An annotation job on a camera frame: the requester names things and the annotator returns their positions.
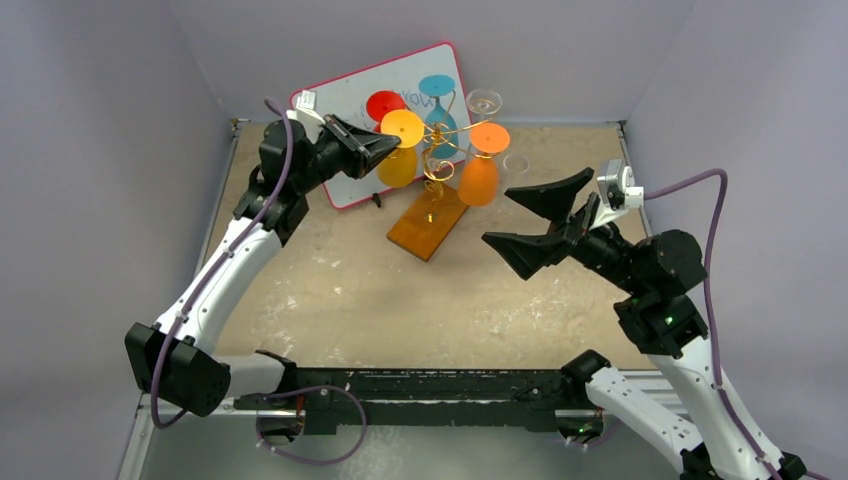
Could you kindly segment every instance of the beige table surface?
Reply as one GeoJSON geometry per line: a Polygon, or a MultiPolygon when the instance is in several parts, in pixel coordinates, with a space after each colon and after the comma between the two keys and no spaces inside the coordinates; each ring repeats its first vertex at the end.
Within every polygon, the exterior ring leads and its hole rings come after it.
{"type": "MultiPolygon", "coordinates": [[[[211,248],[259,164],[263,129],[243,130],[211,248]]],[[[586,166],[597,170],[622,156],[612,127],[509,131],[508,152],[532,162],[521,185],[559,180],[586,166]]],[[[345,211],[335,210],[323,189],[311,192],[309,214],[254,280],[216,353],[262,348],[303,366],[559,368],[593,348],[620,368],[651,367],[613,312],[626,294],[572,259],[525,282],[483,243],[486,231],[533,234],[547,226],[502,195],[470,208],[429,263],[389,242],[386,233],[422,188],[416,182],[386,194],[383,208],[369,202],[345,211]]],[[[636,212],[617,223],[631,241],[645,236],[636,212]]]]}

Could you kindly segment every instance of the orange disc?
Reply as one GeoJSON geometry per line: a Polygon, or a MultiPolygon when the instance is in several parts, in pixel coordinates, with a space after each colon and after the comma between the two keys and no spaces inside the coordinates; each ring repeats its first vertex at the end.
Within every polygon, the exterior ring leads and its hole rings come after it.
{"type": "Polygon", "coordinates": [[[509,146],[509,132],[497,123],[481,123],[471,129],[471,145],[483,153],[500,153],[509,146]]]}
{"type": "Polygon", "coordinates": [[[411,148],[424,138],[424,122],[409,110],[394,110],[383,117],[380,131],[400,137],[398,148],[411,148]]]}

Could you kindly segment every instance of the red-bordered whiteboard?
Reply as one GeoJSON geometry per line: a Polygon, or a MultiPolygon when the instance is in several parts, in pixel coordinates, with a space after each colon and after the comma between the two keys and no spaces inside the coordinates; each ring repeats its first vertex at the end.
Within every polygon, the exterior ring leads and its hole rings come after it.
{"type": "MultiPolygon", "coordinates": [[[[404,97],[409,109],[423,119],[433,110],[434,102],[430,97],[419,92],[418,82],[428,75],[436,74],[447,75],[456,81],[456,101],[450,109],[450,114],[458,127],[469,125],[471,119],[465,105],[466,92],[459,72],[456,52],[450,43],[439,43],[347,75],[298,89],[292,93],[289,101],[293,108],[302,90],[313,91],[316,94],[316,112],[321,115],[332,113],[353,125],[370,130],[375,127],[376,122],[366,113],[365,102],[372,93],[379,90],[394,90],[404,97]]],[[[442,97],[442,106],[447,108],[449,101],[450,95],[442,97]]],[[[461,132],[458,145],[464,148],[468,146],[468,143],[468,132],[461,132]]],[[[448,160],[458,163],[464,159],[465,154],[460,151],[448,160]]],[[[416,176],[420,178],[423,174],[419,165],[416,176]]],[[[370,200],[374,193],[383,193],[391,188],[377,178],[375,170],[360,180],[353,180],[340,173],[324,184],[324,190],[335,208],[344,209],[370,200]]]]}

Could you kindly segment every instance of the white wall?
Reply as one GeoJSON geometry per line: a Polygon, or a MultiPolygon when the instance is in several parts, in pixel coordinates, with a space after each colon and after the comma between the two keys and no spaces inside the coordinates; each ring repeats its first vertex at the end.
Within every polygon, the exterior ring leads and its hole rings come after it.
{"type": "MultiPolygon", "coordinates": [[[[714,300],[726,368],[812,470],[848,460],[848,3],[698,1],[627,127],[648,190],[730,174],[714,300]]],[[[649,204],[703,241],[717,181],[649,204]]]]}
{"type": "Polygon", "coordinates": [[[264,95],[451,41],[503,119],[597,122],[633,111],[694,0],[171,3],[230,116],[270,118],[264,95]]]}
{"type": "Polygon", "coordinates": [[[0,478],[117,475],[227,124],[164,0],[0,2],[0,478]]]}

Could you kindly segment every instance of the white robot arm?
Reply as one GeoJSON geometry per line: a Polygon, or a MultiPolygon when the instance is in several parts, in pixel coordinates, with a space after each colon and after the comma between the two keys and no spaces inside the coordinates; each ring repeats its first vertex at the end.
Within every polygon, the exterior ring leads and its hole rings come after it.
{"type": "Polygon", "coordinates": [[[619,325],[669,381],[692,423],[629,387],[618,370],[591,350],[563,368],[574,391],[633,428],[681,478],[766,480],[775,477],[772,472],[783,480],[800,478],[806,471],[803,463],[775,447],[731,383],[714,384],[710,332],[686,295],[707,276],[697,241],[679,230],[635,245],[621,236],[611,220],[641,206],[644,192],[620,159],[606,162],[596,178],[601,195],[591,193],[585,206],[570,213],[577,193],[593,176],[586,169],[552,184],[507,190],[506,196],[548,219],[550,227],[545,235],[486,233],[483,240],[521,278],[573,257],[628,292],[630,298],[614,307],[619,325]],[[763,455],[740,425],[755,437],[763,455]]]}
{"type": "Polygon", "coordinates": [[[251,173],[235,218],[200,274],[152,327],[136,323],[127,333],[124,343],[142,391],[157,390],[161,398],[205,416],[224,398],[271,393],[283,381],[287,360],[270,352],[214,358],[224,324],[308,212],[306,193],[339,172],[365,176],[400,144],[395,136],[354,127],[334,115],[320,117],[309,99],[285,112],[292,138],[287,138],[283,122],[266,128],[260,166],[251,173]],[[289,144],[292,151],[287,151],[289,144]],[[170,345],[169,333],[174,340],[170,345]],[[156,365],[162,361],[165,366],[157,376],[156,365]]]}

